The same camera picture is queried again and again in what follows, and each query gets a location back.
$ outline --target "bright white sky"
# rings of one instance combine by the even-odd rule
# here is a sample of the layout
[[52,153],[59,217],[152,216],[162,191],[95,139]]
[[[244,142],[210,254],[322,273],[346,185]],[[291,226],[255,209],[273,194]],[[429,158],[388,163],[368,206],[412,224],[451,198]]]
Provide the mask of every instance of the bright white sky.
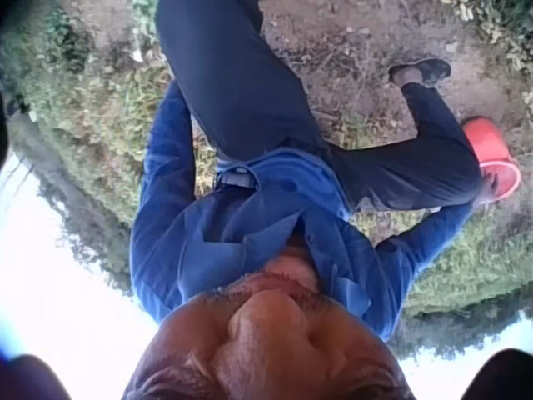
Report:
[[[11,163],[4,177],[16,160]],[[61,242],[61,218],[36,195],[36,178],[30,176],[13,201],[25,171],[19,168],[7,186],[0,179],[0,343],[9,321],[17,333],[13,352],[44,359],[73,399],[119,399],[156,324],[77,265]],[[459,398],[489,356],[508,347],[533,353],[532,321],[508,327],[499,341],[488,337],[483,350],[469,348],[453,361],[424,351],[402,367],[420,400]]]

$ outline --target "red container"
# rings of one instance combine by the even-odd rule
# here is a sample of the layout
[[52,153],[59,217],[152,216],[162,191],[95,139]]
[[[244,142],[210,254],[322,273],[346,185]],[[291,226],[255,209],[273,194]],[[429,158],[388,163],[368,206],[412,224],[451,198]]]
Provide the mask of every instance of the red container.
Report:
[[509,197],[520,185],[521,172],[509,153],[501,130],[488,118],[477,117],[463,125],[481,170],[498,176],[497,199]]

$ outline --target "black shoe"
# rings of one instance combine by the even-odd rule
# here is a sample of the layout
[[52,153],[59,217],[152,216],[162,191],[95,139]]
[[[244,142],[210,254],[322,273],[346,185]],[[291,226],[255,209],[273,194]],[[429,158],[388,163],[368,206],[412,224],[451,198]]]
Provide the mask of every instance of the black shoe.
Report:
[[402,69],[414,67],[422,73],[422,83],[426,86],[435,86],[442,79],[449,78],[451,75],[451,66],[448,62],[439,58],[427,58],[412,64],[399,64],[389,68],[389,79],[392,78]]

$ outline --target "lip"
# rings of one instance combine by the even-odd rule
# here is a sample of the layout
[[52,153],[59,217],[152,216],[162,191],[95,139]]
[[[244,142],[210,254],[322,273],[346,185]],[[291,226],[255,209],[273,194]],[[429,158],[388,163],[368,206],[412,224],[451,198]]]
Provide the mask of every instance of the lip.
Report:
[[251,292],[259,293],[265,290],[277,290],[286,294],[309,294],[309,289],[298,281],[271,272],[258,272],[244,277],[229,289],[230,293]]

